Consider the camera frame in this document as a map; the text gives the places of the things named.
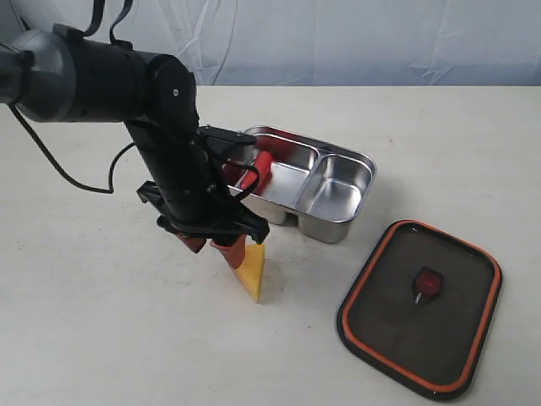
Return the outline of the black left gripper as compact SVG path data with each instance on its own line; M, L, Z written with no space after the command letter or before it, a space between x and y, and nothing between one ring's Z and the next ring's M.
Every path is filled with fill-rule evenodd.
M138 197L190 251L199 253L205 238L213 239L211 246L236 270L245 258L245 234L263 243L270 231L267 220L230 194L207 147L196 140L146 140L136 148L151 176Z

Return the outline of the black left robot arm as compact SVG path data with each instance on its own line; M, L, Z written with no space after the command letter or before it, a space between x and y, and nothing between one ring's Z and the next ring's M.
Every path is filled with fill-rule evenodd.
M71 27L29 30L1 47L1 101L19 123L122 123L150 180L138 196L191 251L212 244L232 269L264 259L268 222L232 194L251 135L200 126L194 75L174 56L90 41Z

